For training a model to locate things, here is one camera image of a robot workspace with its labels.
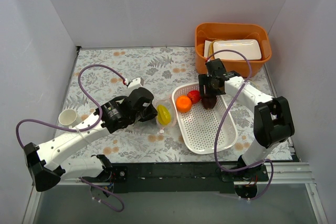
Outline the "orange fruit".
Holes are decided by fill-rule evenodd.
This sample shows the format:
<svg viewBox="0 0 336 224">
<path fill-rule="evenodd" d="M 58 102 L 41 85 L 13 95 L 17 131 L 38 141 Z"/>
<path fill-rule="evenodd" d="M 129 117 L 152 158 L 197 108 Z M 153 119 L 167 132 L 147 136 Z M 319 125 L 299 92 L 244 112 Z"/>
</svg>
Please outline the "orange fruit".
<svg viewBox="0 0 336 224">
<path fill-rule="evenodd" d="M 181 113 L 188 112 L 192 107 L 192 101 L 188 96 L 182 95 L 176 99 L 176 109 Z"/>
</svg>

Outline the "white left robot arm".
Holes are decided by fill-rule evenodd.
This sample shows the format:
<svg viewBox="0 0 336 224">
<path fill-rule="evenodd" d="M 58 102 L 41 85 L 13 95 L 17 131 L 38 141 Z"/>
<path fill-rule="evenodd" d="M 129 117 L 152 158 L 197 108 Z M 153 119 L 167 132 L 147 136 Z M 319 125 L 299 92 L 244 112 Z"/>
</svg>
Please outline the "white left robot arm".
<svg viewBox="0 0 336 224">
<path fill-rule="evenodd" d="M 24 146 L 26 165 L 38 192 L 47 191 L 62 180 L 87 178 L 104 183 L 116 177 L 111 162 L 105 155 L 71 161 L 71 155 L 91 144 L 124 129 L 135 122 L 146 122 L 157 116 L 152 102 L 154 95 L 139 87 L 128 96 L 116 97 L 66 132 L 48 142 Z"/>
</svg>

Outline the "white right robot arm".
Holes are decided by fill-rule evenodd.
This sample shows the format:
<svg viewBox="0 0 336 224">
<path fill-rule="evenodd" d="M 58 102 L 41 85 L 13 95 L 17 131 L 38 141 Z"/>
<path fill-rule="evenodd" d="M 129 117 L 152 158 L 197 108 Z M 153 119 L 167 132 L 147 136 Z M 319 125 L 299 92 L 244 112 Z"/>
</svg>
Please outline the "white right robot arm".
<svg viewBox="0 0 336 224">
<path fill-rule="evenodd" d="M 268 154 L 281 142 L 295 133 L 288 100 L 284 97 L 267 95 L 249 84 L 247 78 L 236 71 L 226 71 L 220 59 L 209 60 L 205 64 L 206 74 L 198 76 L 201 102 L 205 109 L 214 108 L 220 95 L 228 94 L 254 115 L 254 141 L 239 157 L 237 167 L 219 168 L 224 172 L 238 173 L 242 180 L 251 180 L 256 167 L 266 161 Z"/>
</svg>

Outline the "red strawberry fruit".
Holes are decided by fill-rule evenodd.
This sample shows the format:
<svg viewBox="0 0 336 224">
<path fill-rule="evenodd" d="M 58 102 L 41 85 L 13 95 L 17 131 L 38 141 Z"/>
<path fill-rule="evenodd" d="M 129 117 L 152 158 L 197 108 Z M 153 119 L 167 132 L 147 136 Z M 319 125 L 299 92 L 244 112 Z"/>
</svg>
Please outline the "red strawberry fruit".
<svg viewBox="0 0 336 224">
<path fill-rule="evenodd" d="M 201 95 L 198 90 L 192 90 L 187 94 L 187 97 L 190 99 L 192 104 L 197 104 L 201 100 Z"/>
</svg>

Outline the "yellow star fruit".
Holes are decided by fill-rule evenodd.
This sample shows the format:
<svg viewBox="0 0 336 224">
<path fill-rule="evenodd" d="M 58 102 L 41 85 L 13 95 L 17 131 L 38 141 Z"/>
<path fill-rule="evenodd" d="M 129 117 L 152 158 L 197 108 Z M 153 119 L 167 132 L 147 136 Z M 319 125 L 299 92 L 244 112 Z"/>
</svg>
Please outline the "yellow star fruit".
<svg viewBox="0 0 336 224">
<path fill-rule="evenodd" d="M 170 124 L 171 114 L 169 110 L 163 105 L 158 105 L 157 111 L 158 111 L 158 117 L 157 117 L 158 122 L 162 125 Z"/>
</svg>

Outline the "clear zip top bag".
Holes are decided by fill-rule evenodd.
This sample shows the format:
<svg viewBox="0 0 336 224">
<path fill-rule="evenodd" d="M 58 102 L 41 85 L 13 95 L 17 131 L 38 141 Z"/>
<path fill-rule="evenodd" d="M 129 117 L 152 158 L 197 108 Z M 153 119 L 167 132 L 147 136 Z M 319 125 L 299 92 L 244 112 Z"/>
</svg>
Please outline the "clear zip top bag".
<svg viewBox="0 0 336 224">
<path fill-rule="evenodd" d="M 147 122 L 136 122 L 133 129 L 140 134 L 163 134 L 168 127 L 176 124 L 176 111 L 171 98 L 155 100 L 154 108 L 158 114 Z"/>
</svg>

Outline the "dark red apple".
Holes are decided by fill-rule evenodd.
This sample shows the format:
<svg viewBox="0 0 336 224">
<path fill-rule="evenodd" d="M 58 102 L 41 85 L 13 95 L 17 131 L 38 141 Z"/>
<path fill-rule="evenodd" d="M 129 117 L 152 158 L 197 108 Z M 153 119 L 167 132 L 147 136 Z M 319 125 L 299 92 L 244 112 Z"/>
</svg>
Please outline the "dark red apple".
<svg viewBox="0 0 336 224">
<path fill-rule="evenodd" d="M 204 95 L 201 99 L 201 103 L 206 110 L 211 110 L 215 107 L 217 103 L 217 96 L 215 95 Z"/>
</svg>

